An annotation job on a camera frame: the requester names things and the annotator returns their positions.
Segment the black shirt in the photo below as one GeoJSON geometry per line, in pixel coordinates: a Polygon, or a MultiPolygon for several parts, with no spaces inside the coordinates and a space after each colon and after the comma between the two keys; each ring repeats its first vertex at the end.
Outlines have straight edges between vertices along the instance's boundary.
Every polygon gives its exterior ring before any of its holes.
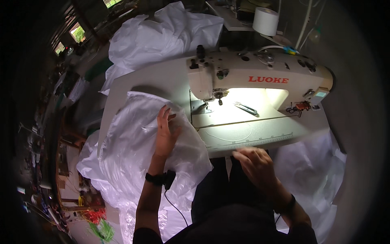
{"type": "MultiPolygon", "coordinates": [[[[134,232],[133,244],[161,244],[160,236],[149,228],[134,232]]],[[[299,243],[317,244],[314,230],[306,223],[290,227],[289,233],[278,232],[273,218],[255,208],[232,204],[214,210],[203,221],[192,224],[167,244],[178,243],[299,243]]]]}

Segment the industrial sewing machine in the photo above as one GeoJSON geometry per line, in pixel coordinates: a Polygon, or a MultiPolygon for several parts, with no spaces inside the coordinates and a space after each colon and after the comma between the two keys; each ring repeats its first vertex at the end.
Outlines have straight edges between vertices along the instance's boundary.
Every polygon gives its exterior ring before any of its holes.
{"type": "Polygon", "coordinates": [[[321,100],[332,73],[304,56],[278,52],[207,52],[151,65],[115,79],[107,98],[99,148],[127,91],[152,93],[180,105],[210,158],[241,146],[265,149],[329,131],[321,100]]]}

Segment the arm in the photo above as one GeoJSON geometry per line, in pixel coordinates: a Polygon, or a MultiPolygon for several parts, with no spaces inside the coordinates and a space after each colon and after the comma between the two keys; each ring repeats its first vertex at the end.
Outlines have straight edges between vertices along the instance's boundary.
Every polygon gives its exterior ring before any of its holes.
{"type": "MultiPolygon", "coordinates": [[[[272,202],[275,211],[282,212],[292,197],[275,176],[273,162],[267,152],[248,147],[234,151],[233,156],[240,161],[250,181],[272,202]]],[[[289,227],[299,223],[307,223],[310,227],[312,225],[310,217],[298,203],[295,203],[291,211],[282,214],[282,218],[289,227]]]]}
{"type": "MultiPolygon", "coordinates": [[[[164,173],[165,161],[172,152],[181,132],[181,127],[178,127],[174,133],[170,133],[168,121],[176,117],[176,114],[169,115],[170,110],[165,105],[161,108],[157,116],[156,150],[148,169],[148,173],[151,175],[161,175],[164,173]]],[[[135,230],[139,228],[150,228],[160,235],[158,228],[158,208],[160,201],[161,186],[145,181],[136,211],[135,230]]]]}

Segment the window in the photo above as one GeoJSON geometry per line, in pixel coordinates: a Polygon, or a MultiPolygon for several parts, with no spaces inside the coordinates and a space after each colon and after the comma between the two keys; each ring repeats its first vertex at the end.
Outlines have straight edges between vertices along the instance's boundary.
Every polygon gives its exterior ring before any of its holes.
{"type": "Polygon", "coordinates": [[[60,42],[57,47],[55,48],[55,53],[57,53],[57,55],[60,54],[60,52],[63,52],[65,50],[65,47],[64,45],[62,44],[62,42],[60,42]]]}
{"type": "Polygon", "coordinates": [[[103,0],[104,4],[107,6],[107,8],[110,8],[114,6],[115,4],[119,3],[122,0],[103,0]]]}
{"type": "Polygon", "coordinates": [[[73,39],[77,43],[85,40],[84,32],[85,31],[83,30],[83,28],[80,26],[78,22],[69,31],[69,33],[72,35],[73,39]]]}

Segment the dark pants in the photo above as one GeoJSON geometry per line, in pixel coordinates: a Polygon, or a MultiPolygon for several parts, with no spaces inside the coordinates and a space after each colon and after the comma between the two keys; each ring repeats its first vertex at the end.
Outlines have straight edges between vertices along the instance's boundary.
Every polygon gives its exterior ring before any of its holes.
{"type": "Polygon", "coordinates": [[[230,180],[226,171],[225,158],[210,159],[214,169],[198,185],[192,202],[192,222],[207,218],[214,209],[229,205],[243,204],[266,212],[273,219],[273,208],[258,188],[245,175],[241,164],[234,157],[230,180]]]}

